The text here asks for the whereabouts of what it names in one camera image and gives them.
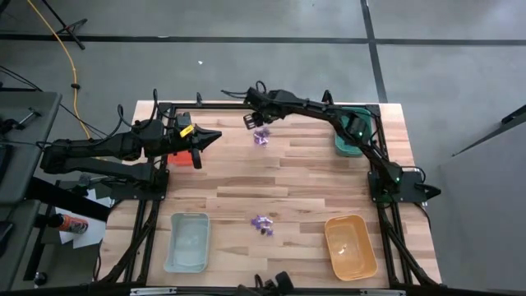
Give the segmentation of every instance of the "transparent container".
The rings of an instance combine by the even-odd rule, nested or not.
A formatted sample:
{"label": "transparent container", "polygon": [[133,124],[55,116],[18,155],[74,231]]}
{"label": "transparent container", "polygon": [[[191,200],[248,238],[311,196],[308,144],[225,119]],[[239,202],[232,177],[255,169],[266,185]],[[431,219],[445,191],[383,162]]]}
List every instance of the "transparent container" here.
{"label": "transparent container", "polygon": [[198,273],[208,263],[210,219],[205,213],[172,215],[172,235],[164,270],[173,273]]}
{"label": "transparent container", "polygon": [[325,223],[330,261],[340,280],[373,276],[378,265],[365,221],[359,215],[332,218]]}

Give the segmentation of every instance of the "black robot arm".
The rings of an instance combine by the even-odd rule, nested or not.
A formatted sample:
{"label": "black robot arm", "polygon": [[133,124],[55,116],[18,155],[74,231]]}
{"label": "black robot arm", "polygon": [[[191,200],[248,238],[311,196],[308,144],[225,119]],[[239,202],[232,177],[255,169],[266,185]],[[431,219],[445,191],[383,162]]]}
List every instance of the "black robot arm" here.
{"label": "black robot arm", "polygon": [[163,189],[167,172],[159,171],[152,163],[126,165],[94,157],[112,156],[133,161],[141,157],[157,157],[190,151],[194,167],[201,168],[199,152],[221,137],[221,132],[206,130],[191,124],[189,113],[177,114],[174,124],[166,127],[161,120],[136,122],[129,132],[118,133],[102,140],[56,140],[44,149],[40,168],[45,173],[81,171],[100,173],[125,179],[134,187]]}
{"label": "black robot arm", "polygon": [[[248,129],[260,127],[265,123],[272,123],[276,119],[284,119],[292,113],[305,115],[329,122],[338,136],[349,144],[358,147],[371,161],[372,166],[379,175],[379,184],[389,194],[399,192],[399,183],[402,178],[402,167],[388,161],[373,145],[369,143],[371,134],[365,120],[358,117],[354,111],[342,109],[333,104],[324,104],[299,99],[286,90],[271,90],[262,93],[255,88],[247,91],[244,104],[255,112],[244,117]],[[348,123],[344,125],[343,117]]]}

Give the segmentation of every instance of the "bracket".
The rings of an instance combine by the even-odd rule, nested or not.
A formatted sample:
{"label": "bracket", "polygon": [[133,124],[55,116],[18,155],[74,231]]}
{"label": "bracket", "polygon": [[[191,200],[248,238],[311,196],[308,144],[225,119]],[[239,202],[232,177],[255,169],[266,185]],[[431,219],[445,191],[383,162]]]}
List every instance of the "bracket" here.
{"label": "bracket", "polygon": [[169,171],[159,171],[155,177],[158,179],[158,188],[161,190],[144,190],[144,188],[136,187],[133,183],[126,182],[122,185],[112,184],[108,185],[112,188],[111,197],[114,200],[138,200],[138,201],[162,201],[166,197],[166,188],[168,187]]}
{"label": "bracket", "polygon": [[441,190],[431,185],[422,183],[420,172],[404,172],[400,180],[400,192],[387,196],[380,188],[378,173],[371,171],[367,175],[371,199],[375,203],[391,202],[425,202],[441,194]]}

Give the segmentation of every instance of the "wire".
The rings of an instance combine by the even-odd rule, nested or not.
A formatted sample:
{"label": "wire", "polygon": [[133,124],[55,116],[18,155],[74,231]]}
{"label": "wire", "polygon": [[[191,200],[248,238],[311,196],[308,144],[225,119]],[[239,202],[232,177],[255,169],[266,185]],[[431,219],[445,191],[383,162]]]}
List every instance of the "wire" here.
{"label": "wire", "polygon": [[375,137],[375,135],[378,133],[378,128],[375,130],[375,132],[372,133],[372,135],[369,137],[369,142],[372,142],[372,138]]}
{"label": "wire", "polygon": [[99,243],[99,250],[97,253],[97,261],[93,266],[93,281],[99,280],[100,267],[102,266],[102,258],[100,257],[100,248],[102,247],[102,241]]}
{"label": "wire", "polygon": [[16,80],[16,81],[19,81],[19,82],[21,82],[21,83],[23,83],[23,84],[25,84],[25,85],[27,85],[27,86],[31,86],[31,88],[33,88],[33,89],[35,89],[35,90],[42,91],[42,90],[39,89],[38,87],[36,87],[36,86],[34,86],[34,85],[32,85],[32,84],[26,82],[26,81],[23,81],[22,79],[20,79],[20,78],[14,76],[14,75],[11,74],[10,72],[4,71],[4,70],[0,70],[0,72],[7,74],[7,75],[10,76],[12,79],[14,79],[14,80]]}
{"label": "wire", "polygon": [[266,94],[266,85],[263,81],[256,81],[256,90],[262,94]]}
{"label": "wire", "polygon": [[131,123],[129,123],[126,119],[124,119],[124,108],[121,104],[119,104],[117,106],[117,114],[118,116],[120,117],[120,119],[122,120],[122,122],[124,124],[126,124],[127,126],[131,127],[131,128],[135,128],[135,129],[139,129],[139,130],[143,130],[145,128],[147,128],[151,122],[154,120],[154,116],[155,116],[155,111],[157,110],[157,101],[154,99],[154,109],[151,111],[151,115],[150,115],[150,119],[148,119],[148,122],[144,125],[144,126],[138,126],[138,125],[133,125]]}
{"label": "wire", "polygon": [[167,119],[177,119],[177,117],[171,117],[171,116],[168,116],[166,114],[164,114],[162,111],[161,111],[161,108],[159,107],[159,103],[158,103],[158,96],[157,96],[157,89],[154,89],[154,112],[155,110],[159,110],[159,114],[161,114],[162,117],[164,118],[167,118]]}
{"label": "wire", "polygon": [[[256,90],[261,92],[262,94],[266,94],[266,85],[263,81],[256,81]],[[231,98],[234,98],[234,99],[245,99],[245,97],[242,97],[240,95],[247,95],[247,92],[246,91],[228,91],[228,90],[221,90],[222,93],[224,93],[225,95],[231,97]]]}
{"label": "wire", "polygon": [[[46,19],[44,18],[44,16],[42,15],[42,13],[40,13],[39,9],[32,3],[31,0],[27,0],[27,2],[31,5],[31,7],[33,8],[33,10],[36,12],[37,15],[40,16],[40,19],[42,19],[42,21],[44,22],[44,24],[49,28],[49,30],[53,33],[53,36],[55,36],[55,38],[57,39],[57,41],[60,43],[60,46],[62,46],[62,49],[64,49],[64,53],[66,53],[67,55],[67,58],[69,59],[69,63],[71,64],[72,66],[72,72],[73,72],[73,84],[75,86],[78,86],[77,82],[76,82],[76,69],[75,69],[75,63],[73,62],[73,59],[72,59],[72,56],[69,54],[69,52],[67,51],[67,48],[66,48],[66,45],[64,45],[64,43],[62,42],[62,40],[60,39],[60,37],[58,37],[57,33],[55,33],[55,31],[53,30],[53,28],[51,27],[51,25],[48,23],[48,21],[46,21]],[[76,102],[77,102],[77,88],[73,87],[73,110],[75,111],[75,115],[80,118],[81,116],[79,115],[79,111],[76,107]],[[88,137],[88,139],[91,138],[90,136],[90,132],[88,132],[88,129],[86,128],[86,126],[84,125],[83,122],[79,121],[79,123],[81,124],[81,127],[82,129],[84,130],[85,132],[85,135]]]}
{"label": "wire", "polygon": [[417,169],[422,173],[422,183],[426,182],[426,172],[421,167],[418,167],[416,165],[405,165],[402,167],[402,169]]}
{"label": "wire", "polygon": [[118,131],[118,129],[121,127],[121,124],[122,124],[122,119],[119,119],[118,120],[118,123],[117,123],[117,126],[112,130],[112,132],[109,133],[109,135],[107,135],[104,139],[102,139],[101,141],[99,142],[96,142],[94,144],[88,144],[86,145],[85,147],[95,147],[95,146],[99,146],[103,143],[105,143],[106,141],[108,141],[109,139],[111,139],[111,137],[113,135],[115,135]]}
{"label": "wire", "polygon": [[14,75],[14,76],[17,76],[18,78],[20,78],[20,79],[23,80],[23,81],[20,81],[20,80],[17,79],[18,81],[20,81],[20,82],[22,82],[22,83],[24,83],[24,84],[26,84],[26,85],[28,85],[28,86],[34,87],[36,90],[42,91],[42,90],[41,90],[41,89],[40,89],[35,83],[33,83],[33,82],[31,82],[31,81],[25,79],[22,75],[17,74],[17,73],[14,72],[13,70],[9,70],[9,69],[7,69],[7,68],[4,67],[4,66],[0,66],[0,68],[3,70],[4,73],[8,74],[8,75],[11,76],[12,78],[16,79],[15,77],[13,77],[13,75]]}
{"label": "wire", "polygon": [[92,129],[90,129],[90,130],[91,130],[93,133],[96,134],[95,131],[97,131],[97,132],[100,132],[101,134],[103,134],[103,135],[105,135],[105,136],[108,136],[107,133],[105,133],[105,132],[99,130],[97,127],[94,127],[94,126],[90,125],[89,123],[85,122],[84,120],[78,118],[78,117],[77,117],[77,116],[76,116],[76,115],[75,115],[70,109],[68,109],[68,108],[67,108],[66,106],[64,106],[62,103],[60,103],[60,107],[62,107],[64,110],[66,110],[66,112],[68,112],[69,114],[71,114],[74,118],[76,118],[76,120],[81,121],[81,122],[84,123],[87,127],[91,127]]}
{"label": "wire", "polygon": [[0,141],[0,145],[1,144],[4,144],[4,145],[9,145],[9,144],[21,144],[21,145],[30,145],[30,146],[37,146],[39,147],[40,149],[42,149],[41,146],[39,146],[39,143],[36,142],[36,143],[29,143],[29,142],[22,142],[22,141]]}
{"label": "wire", "polygon": [[256,288],[263,288],[263,280],[261,279],[260,275],[254,275],[254,281],[256,282]]}
{"label": "wire", "polygon": [[417,202],[414,202],[413,204],[417,206],[422,211],[422,213],[424,213],[427,218],[427,224],[429,225],[429,231],[431,231],[431,219],[429,218],[429,214],[427,213],[426,209],[424,209],[424,207]]}
{"label": "wire", "polygon": [[376,114],[374,114],[374,113],[362,113],[362,112],[360,112],[360,111],[352,111],[352,112],[354,112],[354,113],[358,113],[358,114],[361,114],[361,115],[365,115],[365,116],[368,116],[368,117],[370,117],[370,118],[377,118],[377,117],[378,117],[378,116],[377,116]]}

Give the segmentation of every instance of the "clear plastic bin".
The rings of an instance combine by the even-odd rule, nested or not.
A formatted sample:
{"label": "clear plastic bin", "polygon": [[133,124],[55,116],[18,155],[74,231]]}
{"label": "clear plastic bin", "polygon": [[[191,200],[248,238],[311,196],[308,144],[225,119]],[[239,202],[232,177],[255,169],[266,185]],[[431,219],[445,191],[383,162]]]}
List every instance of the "clear plastic bin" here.
{"label": "clear plastic bin", "polygon": [[210,219],[205,213],[172,215],[172,235],[164,270],[173,273],[198,273],[206,268]]}

